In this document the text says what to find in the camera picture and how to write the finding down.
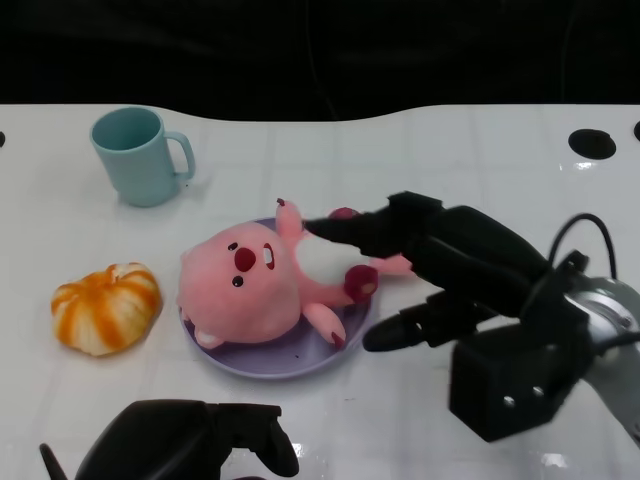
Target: purple plate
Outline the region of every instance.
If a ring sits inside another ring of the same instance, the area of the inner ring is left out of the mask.
[[[257,221],[275,228],[273,218]],[[304,316],[295,327],[275,340],[258,344],[225,343],[212,350],[198,345],[191,322],[180,320],[180,323],[194,346],[214,365],[243,377],[281,380],[316,372],[358,348],[373,324],[375,305],[374,296],[373,301],[364,304],[334,309],[347,332],[341,350],[326,342]]]

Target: light blue mug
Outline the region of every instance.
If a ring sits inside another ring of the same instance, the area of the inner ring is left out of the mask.
[[[167,139],[182,145],[188,172],[175,171]],[[113,188],[120,198],[137,207],[166,202],[180,190],[179,182],[193,178],[193,150],[186,136],[165,132],[158,114],[141,107],[107,113],[91,128],[93,143]]]

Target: stuffed animal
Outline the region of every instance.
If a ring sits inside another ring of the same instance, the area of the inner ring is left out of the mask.
[[[341,348],[345,330],[331,307],[368,301],[378,274],[410,274],[401,256],[364,257],[350,245],[305,231],[297,207],[278,199],[275,231],[257,222],[224,230],[182,256],[178,305],[206,349],[280,337],[302,313]],[[332,217],[357,215],[341,208]]]

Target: white table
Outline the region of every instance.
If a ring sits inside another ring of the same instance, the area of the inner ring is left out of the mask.
[[[620,278],[640,288],[640,142],[632,133],[640,107],[431,107],[337,124],[158,110],[168,130],[191,139],[198,173],[179,197],[146,210],[116,201],[89,143],[92,123],[113,108],[0,106],[0,478],[47,478],[41,442],[72,478],[106,424],[147,398],[281,405],[304,480],[638,478],[640,452],[587,385],[553,424],[487,445],[447,410],[448,348],[360,352],[302,381],[255,382],[194,354],[174,299],[182,251],[272,214],[277,197],[311,217],[344,205],[373,209],[405,189],[480,208],[545,253],[571,214],[596,213],[611,229]],[[567,145],[578,128],[609,132],[616,155],[578,157]],[[172,151],[183,161],[177,145]],[[578,226],[564,246],[591,255],[590,273],[607,273],[594,227]],[[148,265],[166,299],[146,341],[106,359],[61,347],[51,333],[54,289],[128,261]],[[386,285],[381,314],[431,291]],[[274,478],[242,452],[223,473]]]

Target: orange pumpkin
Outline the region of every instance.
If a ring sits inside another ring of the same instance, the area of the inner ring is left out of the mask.
[[[144,265],[111,265],[55,291],[54,334],[90,355],[118,352],[144,334],[161,304],[158,284]]]

